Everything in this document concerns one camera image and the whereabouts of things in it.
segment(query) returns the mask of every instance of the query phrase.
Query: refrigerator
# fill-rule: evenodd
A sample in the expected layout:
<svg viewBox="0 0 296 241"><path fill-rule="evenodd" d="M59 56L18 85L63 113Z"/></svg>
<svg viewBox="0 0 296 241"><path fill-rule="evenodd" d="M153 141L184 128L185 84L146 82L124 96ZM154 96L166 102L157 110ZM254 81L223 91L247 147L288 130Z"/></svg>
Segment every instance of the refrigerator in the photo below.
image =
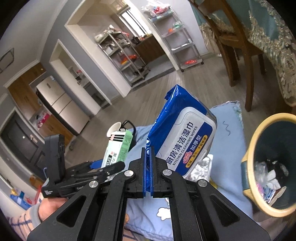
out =
<svg viewBox="0 0 296 241"><path fill-rule="evenodd" d="M49 111L74 135L80 134L90 120L52 76L37 85L37 95Z"/></svg>

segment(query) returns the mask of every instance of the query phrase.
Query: wooden chair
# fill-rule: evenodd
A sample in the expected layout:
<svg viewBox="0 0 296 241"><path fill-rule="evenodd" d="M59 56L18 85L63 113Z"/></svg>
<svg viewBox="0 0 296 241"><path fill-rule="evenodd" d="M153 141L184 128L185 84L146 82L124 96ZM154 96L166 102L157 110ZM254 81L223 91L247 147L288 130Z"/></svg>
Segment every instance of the wooden chair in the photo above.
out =
<svg viewBox="0 0 296 241"><path fill-rule="evenodd" d="M245 109L246 111L250 111L252 107L254 93L254 71L252 56L258 55L260 71L261 74L264 75L265 67L262 56L263 52L259 48L248 42L247 37L244 33L243 25L240 23L239 19L234 14L226 0L204 0L200 5L197 5L194 2L192 2L192 4L204 16L217 38L217 45L220 48L223 61L227 69L230 86L234 86L235 80L240 78L237 60L234 54L234 48L242 50L247 75ZM216 23L207 17L207 15L217 10L222 10L225 13L226 17L229 19L234 29L234 34L220 32Z"/></svg>

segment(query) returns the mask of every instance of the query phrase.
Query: wooden cabinet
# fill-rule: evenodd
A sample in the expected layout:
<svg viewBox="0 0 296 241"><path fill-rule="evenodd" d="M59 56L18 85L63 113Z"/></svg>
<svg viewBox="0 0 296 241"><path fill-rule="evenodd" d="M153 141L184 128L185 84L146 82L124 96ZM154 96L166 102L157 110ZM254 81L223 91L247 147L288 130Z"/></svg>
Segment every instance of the wooden cabinet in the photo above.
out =
<svg viewBox="0 0 296 241"><path fill-rule="evenodd" d="M41 108L38 103L38 97L29 86L36 78L45 72L41 63L38 63L22 76L17 78L9 87L8 90L13 97L18 108L29 121L31 117ZM43 137L50 135L63 134L65 136L65 145L67 146L73 134L53 115L40 128L39 133Z"/></svg>
<svg viewBox="0 0 296 241"><path fill-rule="evenodd" d="M54 115L51 115L46 120L43 126L39 129L39 133L44 137L63 134L65 136L65 146L70 143L73 137L73 134L66 129L66 127L64 127Z"/></svg>
<svg viewBox="0 0 296 241"><path fill-rule="evenodd" d="M37 79L40 75L45 73L46 70L43 68L41 63L36 64L32 68L30 68L27 72L22 74L19 79L21 79L25 84L29 85L35 79Z"/></svg>
<svg viewBox="0 0 296 241"><path fill-rule="evenodd" d="M153 35L137 44L135 49L146 64L165 54Z"/></svg>
<svg viewBox="0 0 296 241"><path fill-rule="evenodd" d="M27 120L29 120L34 113L41 108L41 105L38 104L37 95L22 79L18 78L14 81L8 87L8 90Z"/></svg>

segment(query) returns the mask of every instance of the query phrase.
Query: light blue blanket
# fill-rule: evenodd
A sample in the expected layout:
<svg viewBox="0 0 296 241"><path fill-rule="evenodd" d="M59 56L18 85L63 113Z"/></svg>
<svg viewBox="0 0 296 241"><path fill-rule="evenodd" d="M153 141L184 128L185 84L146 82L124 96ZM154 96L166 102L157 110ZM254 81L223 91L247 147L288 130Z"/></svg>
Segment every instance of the light blue blanket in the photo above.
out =
<svg viewBox="0 0 296 241"><path fill-rule="evenodd" d="M210 110L218 122L210 150L210 154L214 155L211 178L225 197L252 217L252 205L242 193L240 163L246 153L246 145L239 103L228 102ZM146 147L151 127L137 127L137 144L128 153L126 169L130 161L141 157L141 148ZM129 199L126 211L129 221L126 227L151 240L173 240L171 219L162 220L164 218L160 217L165 216L165 212L169 212L166 199L153 199L149 193L144 199Z"/></svg>

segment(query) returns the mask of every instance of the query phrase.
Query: white cup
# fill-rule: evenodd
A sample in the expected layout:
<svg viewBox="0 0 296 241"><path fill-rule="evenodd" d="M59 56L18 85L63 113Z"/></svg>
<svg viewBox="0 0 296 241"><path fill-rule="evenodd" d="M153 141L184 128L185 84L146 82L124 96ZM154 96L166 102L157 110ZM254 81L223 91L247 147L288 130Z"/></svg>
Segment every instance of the white cup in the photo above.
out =
<svg viewBox="0 0 296 241"><path fill-rule="evenodd" d="M111 133L114 131L119 131L121 127L121 122L116 122L115 124L113 124L109 130L107 131L107 137L111 137Z"/></svg>

